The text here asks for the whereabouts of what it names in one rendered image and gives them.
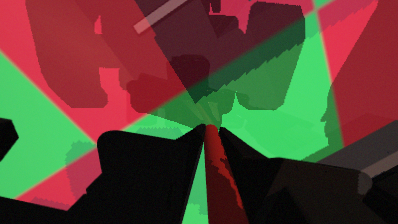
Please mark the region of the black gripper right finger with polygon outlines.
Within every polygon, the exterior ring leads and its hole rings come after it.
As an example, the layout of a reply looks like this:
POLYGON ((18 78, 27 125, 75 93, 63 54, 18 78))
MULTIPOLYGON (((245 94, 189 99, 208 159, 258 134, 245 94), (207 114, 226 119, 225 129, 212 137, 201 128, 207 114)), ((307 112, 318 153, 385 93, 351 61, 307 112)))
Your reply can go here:
POLYGON ((268 158, 225 127, 219 135, 249 224, 263 224, 282 188, 288 185, 356 196, 373 185, 363 171, 303 160, 268 158))

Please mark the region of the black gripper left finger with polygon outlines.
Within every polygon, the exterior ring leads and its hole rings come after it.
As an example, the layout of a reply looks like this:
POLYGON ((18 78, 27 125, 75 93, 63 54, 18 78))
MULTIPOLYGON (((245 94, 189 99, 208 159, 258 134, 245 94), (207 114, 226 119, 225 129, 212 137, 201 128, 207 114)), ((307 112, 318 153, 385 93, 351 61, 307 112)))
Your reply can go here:
POLYGON ((173 224, 182 224, 203 148, 206 124, 173 140, 119 130, 97 140, 101 171, 113 168, 172 181, 173 224))

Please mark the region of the dark red peg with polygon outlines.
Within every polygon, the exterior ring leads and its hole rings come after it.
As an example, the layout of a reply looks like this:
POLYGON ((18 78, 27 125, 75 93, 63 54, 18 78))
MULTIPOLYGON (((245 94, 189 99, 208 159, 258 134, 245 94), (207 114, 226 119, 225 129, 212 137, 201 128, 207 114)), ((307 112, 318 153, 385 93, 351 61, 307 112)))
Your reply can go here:
POLYGON ((249 224, 218 129, 206 126, 204 156, 208 224, 249 224))

